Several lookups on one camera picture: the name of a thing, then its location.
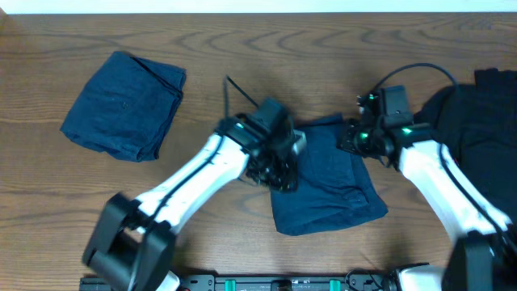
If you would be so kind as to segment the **navy blue shorts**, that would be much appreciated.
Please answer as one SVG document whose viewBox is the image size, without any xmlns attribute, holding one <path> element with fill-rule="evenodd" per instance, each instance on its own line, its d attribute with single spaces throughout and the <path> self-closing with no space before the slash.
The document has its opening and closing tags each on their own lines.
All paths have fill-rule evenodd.
<svg viewBox="0 0 517 291">
<path fill-rule="evenodd" d="M 276 230 L 289 236 L 344 230 L 388 213 L 363 159 L 337 148 L 340 114 L 303 124 L 307 145 L 298 157 L 294 192 L 271 192 Z"/>
</svg>

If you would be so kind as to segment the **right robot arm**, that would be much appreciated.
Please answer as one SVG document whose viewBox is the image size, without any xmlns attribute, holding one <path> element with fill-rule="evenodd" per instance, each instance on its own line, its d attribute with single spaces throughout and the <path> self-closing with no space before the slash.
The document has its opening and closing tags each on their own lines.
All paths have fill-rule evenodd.
<svg viewBox="0 0 517 291">
<path fill-rule="evenodd" d="M 346 120 L 337 147 L 380 160 L 424 196 L 451 239 L 446 267 L 410 264 L 384 278 L 384 290 L 514 290 L 516 225 L 457 166 L 431 125 L 414 122 L 406 89 L 374 89 L 357 98 L 361 117 Z"/>
</svg>

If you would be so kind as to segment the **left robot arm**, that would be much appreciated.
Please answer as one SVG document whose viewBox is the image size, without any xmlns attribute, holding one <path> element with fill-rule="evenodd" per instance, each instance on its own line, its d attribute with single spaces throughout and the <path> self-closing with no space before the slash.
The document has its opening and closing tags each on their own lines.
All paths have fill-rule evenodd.
<svg viewBox="0 0 517 291">
<path fill-rule="evenodd" d="M 188 220 L 241 175 L 259 186 L 296 188 L 298 155 L 306 146 L 288 110 L 268 98 L 251 114 L 225 115 L 198 154 L 157 187 L 105 204 L 82 262 L 114 290 L 176 290 L 170 265 Z"/>
</svg>

